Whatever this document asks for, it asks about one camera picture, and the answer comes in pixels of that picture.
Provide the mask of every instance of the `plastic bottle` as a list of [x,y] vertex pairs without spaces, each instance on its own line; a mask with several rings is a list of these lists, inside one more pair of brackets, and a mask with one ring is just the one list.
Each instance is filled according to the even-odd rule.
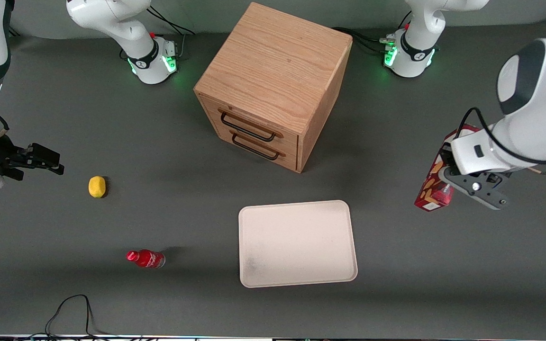
[[133,261],[141,268],[160,268],[165,264],[165,256],[160,252],[151,250],[130,251],[126,259]]

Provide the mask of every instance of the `drawer handle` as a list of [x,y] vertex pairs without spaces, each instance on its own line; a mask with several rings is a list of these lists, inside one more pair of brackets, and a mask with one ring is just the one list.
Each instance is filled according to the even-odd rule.
[[256,133],[253,133],[251,132],[250,130],[245,130],[243,129],[242,127],[240,126],[237,126],[237,125],[234,125],[233,123],[230,123],[229,121],[225,121],[225,117],[227,117],[227,113],[226,112],[223,112],[223,110],[220,110],[220,112],[222,112],[223,114],[220,116],[220,120],[223,121],[223,124],[225,124],[226,126],[229,126],[231,128],[234,128],[234,129],[237,129],[239,130],[240,132],[246,134],[246,135],[249,135],[253,138],[257,138],[259,139],[260,141],[263,141],[263,142],[271,142],[273,141],[273,139],[275,138],[275,133],[271,133],[271,137],[264,137],[264,136],[260,136],[259,134],[256,134]]
[[236,137],[237,137],[237,134],[233,134],[233,137],[231,138],[231,140],[233,141],[233,144],[234,145],[237,145],[238,147],[241,147],[249,152],[252,152],[252,153],[255,153],[256,155],[258,155],[259,157],[264,157],[266,158],[267,160],[271,160],[271,161],[275,161],[277,160],[277,158],[279,157],[279,152],[275,153],[275,156],[273,157],[270,157],[269,155],[266,155],[265,153],[261,153],[260,151],[257,151],[256,149],[254,148],[251,148],[251,147],[248,147],[247,145],[243,144],[243,143],[240,143],[240,142],[237,142],[236,141]]

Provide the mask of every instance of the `gray table surface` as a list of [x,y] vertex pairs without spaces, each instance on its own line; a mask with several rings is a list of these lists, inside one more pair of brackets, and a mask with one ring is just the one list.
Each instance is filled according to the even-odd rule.
[[[112,39],[15,39],[0,114],[66,172],[0,190],[0,333],[39,332],[84,293],[116,334],[546,339],[546,177],[516,173],[504,211],[460,194],[436,212],[412,204],[470,106],[501,118],[498,71],[546,22],[448,28],[413,80],[355,46],[300,175],[221,142],[199,106],[192,87],[225,37],[188,37],[180,72],[156,86]],[[87,193],[94,175],[109,177],[107,198]],[[355,281],[243,287],[240,209],[327,199],[351,207]],[[165,267],[127,262],[136,248],[165,250]],[[52,330],[81,334],[83,320],[70,302]]]

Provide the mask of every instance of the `white tray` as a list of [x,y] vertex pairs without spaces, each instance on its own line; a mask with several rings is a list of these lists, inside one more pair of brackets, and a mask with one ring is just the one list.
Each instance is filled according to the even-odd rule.
[[357,277],[349,206],[342,200],[244,207],[239,272],[245,287],[351,281]]

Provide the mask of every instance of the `red box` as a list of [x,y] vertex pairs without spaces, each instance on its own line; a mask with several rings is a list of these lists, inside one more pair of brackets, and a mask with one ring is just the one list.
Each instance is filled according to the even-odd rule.
[[[472,132],[477,132],[477,130],[479,130],[479,128],[464,125],[461,135],[471,134]],[[444,138],[444,143],[451,142],[455,138],[455,135],[456,129],[452,133],[448,134],[446,138]],[[442,157],[438,153],[435,161],[429,169],[425,182],[423,182],[423,186],[420,188],[416,201],[414,201],[414,205],[416,205],[416,207],[420,207],[427,212],[431,212],[438,208],[446,207],[450,204],[452,194],[455,189],[449,184],[441,181],[438,174],[440,169],[444,168],[445,166],[447,166],[447,164],[444,162],[444,160],[442,160]]]

